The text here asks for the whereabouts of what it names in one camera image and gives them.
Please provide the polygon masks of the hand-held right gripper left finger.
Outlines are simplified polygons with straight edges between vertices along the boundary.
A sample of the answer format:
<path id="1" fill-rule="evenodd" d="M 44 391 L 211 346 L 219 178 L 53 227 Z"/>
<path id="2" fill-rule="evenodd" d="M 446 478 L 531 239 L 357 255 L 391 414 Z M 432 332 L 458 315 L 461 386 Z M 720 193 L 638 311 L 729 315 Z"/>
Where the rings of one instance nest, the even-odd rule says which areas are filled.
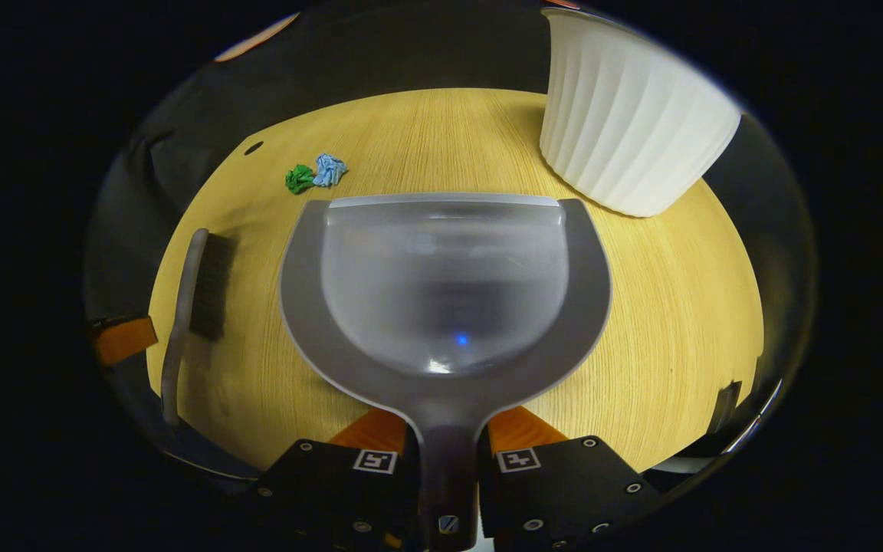
<path id="1" fill-rule="evenodd" d="M 280 551 L 418 551 L 418 445 L 372 409 L 326 441 L 301 438 L 254 483 L 254 517 Z"/>

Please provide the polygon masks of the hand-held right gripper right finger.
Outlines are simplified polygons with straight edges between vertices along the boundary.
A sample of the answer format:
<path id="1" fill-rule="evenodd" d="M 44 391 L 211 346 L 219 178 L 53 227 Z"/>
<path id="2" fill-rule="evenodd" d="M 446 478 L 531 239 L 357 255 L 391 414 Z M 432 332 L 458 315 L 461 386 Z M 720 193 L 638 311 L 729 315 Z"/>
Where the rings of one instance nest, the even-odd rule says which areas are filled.
<path id="1" fill-rule="evenodd" d="M 566 437 L 522 406 L 487 423 L 479 459 L 481 530 L 497 551 L 606 551 L 665 498 L 602 438 Z"/>

